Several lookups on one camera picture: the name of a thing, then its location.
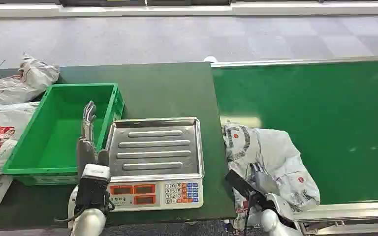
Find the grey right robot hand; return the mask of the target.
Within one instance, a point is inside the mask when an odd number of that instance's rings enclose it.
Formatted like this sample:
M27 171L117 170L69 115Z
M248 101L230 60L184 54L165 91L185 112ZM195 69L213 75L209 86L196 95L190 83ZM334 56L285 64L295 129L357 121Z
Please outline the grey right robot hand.
M258 205L262 209L275 210L275 203L267 199L266 195L278 195L278 185L259 163L250 163L249 168L251 170L252 183L242 178L234 170L229 171L225 176L225 180L247 199L248 208Z

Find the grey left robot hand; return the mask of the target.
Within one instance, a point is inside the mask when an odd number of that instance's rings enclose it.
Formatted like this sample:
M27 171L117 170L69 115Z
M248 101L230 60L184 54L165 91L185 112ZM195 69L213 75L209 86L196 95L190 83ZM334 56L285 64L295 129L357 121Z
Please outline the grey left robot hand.
M105 149L96 150L94 143L94 121L96 105L89 101L83 109L81 135L76 144L76 162L78 177L81 178L87 164L109 166L109 156Z

